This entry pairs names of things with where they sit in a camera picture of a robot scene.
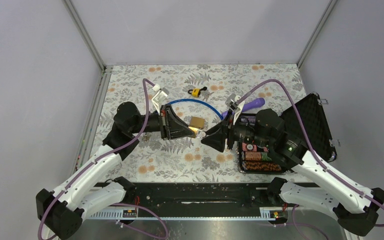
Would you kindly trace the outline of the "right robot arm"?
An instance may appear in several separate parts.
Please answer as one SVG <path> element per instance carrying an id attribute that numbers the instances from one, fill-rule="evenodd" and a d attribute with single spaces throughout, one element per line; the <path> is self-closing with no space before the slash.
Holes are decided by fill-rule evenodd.
<path id="1" fill-rule="evenodd" d="M 321 188 L 321 191 L 304 188 L 276 177 L 266 190 L 271 205 L 286 203 L 311 208 L 361 237 L 376 226 L 384 190 L 365 187 L 329 165 L 309 143 L 285 131 L 284 120 L 273 110 L 260 110 L 253 126 L 234 123 L 228 114 L 207 130 L 201 140 L 219 152 L 231 149 L 236 142 L 266 147 L 267 156 L 274 163 L 309 178 Z"/>

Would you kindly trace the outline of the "yellow padlock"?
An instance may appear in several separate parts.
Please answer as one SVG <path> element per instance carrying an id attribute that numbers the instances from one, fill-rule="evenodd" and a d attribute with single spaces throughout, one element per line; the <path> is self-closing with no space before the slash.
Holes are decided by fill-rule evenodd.
<path id="1" fill-rule="evenodd" d="M 201 93 L 206 91 L 208 88 L 206 86 L 202 87 L 202 88 L 194 88 L 194 89 L 189 89 L 187 91 L 187 93 L 191 96 L 193 96 L 194 98 L 199 98 Z"/>

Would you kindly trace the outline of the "large brass padlock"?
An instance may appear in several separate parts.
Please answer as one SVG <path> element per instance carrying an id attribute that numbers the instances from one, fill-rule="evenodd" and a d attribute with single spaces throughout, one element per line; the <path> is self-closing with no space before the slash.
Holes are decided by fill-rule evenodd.
<path id="1" fill-rule="evenodd" d="M 205 119 L 201 117 L 192 116 L 189 126 L 195 129 L 203 130 L 205 127 Z"/>

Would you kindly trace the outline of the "small brass padlock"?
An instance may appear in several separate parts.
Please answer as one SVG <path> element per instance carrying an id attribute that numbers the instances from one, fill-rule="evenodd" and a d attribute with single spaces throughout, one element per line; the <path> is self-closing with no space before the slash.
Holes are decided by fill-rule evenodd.
<path id="1" fill-rule="evenodd" d="M 201 130 L 201 129 L 197 129 L 194 131 L 194 138 L 196 139 L 203 139 L 206 137 L 206 132 L 204 130 Z"/>

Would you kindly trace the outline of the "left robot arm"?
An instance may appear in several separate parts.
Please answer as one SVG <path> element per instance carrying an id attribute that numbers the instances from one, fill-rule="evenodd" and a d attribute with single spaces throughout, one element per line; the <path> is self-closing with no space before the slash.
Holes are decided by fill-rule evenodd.
<path id="1" fill-rule="evenodd" d="M 95 154 L 72 176 L 49 191 L 36 195 L 37 233 L 42 240 L 47 227 L 61 240 L 70 238 L 88 217 L 106 207 L 135 200 L 133 185 L 125 178 L 115 180 L 93 193 L 90 190 L 113 167 L 125 160 L 139 144 L 143 133 L 160 132 L 163 140 L 192 137 L 195 133 L 173 111 L 172 106 L 161 106 L 158 113 L 140 114 L 137 106 L 128 101 L 120 104 L 108 135 Z"/>

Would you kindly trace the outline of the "blue cable lock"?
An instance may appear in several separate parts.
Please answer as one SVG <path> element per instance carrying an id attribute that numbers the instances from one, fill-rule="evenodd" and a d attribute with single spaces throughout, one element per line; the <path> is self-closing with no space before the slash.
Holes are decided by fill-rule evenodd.
<path id="1" fill-rule="evenodd" d="M 185 99 L 172 100 L 172 101 L 168 102 L 168 104 L 170 104 L 170 105 L 177 104 L 177 103 L 197 103 L 197 104 L 206 106 L 207 108 L 212 110 L 221 120 L 224 119 L 222 114 L 215 107 L 213 107 L 212 105 L 210 105 L 209 103 L 207 103 L 205 101 L 198 100 L 198 99 L 185 98 Z"/>

